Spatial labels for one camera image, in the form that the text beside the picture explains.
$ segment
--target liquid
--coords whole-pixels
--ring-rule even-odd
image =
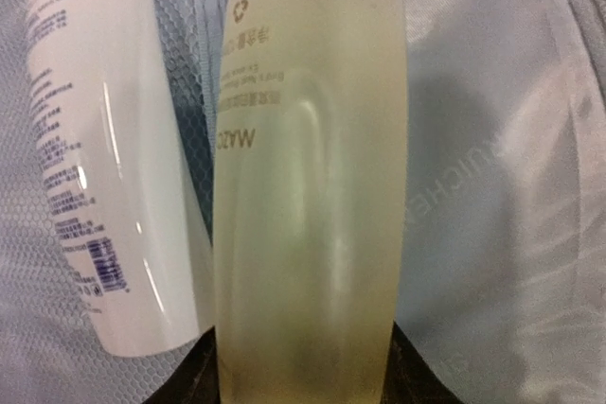
[[[401,0],[230,0],[215,167],[223,403],[379,403],[404,213]]]

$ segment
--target white tube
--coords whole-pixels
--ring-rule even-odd
[[[206,233],[152,0],[29,0],[31,116],[50,210],[103,347],[135,357],[213,323]]]
[[[230,0],[223,44],[222,402],[377,404],[404,216],[402,0]]]

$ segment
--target bottle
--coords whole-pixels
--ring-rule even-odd
[[[229,0],[213,223],[224,403],[380,402],[404,34],[403,0]]]
[[[103,347],[138,357],[213,324],[210,243],[153,0],[28,0],[31,118],[59,241]]]

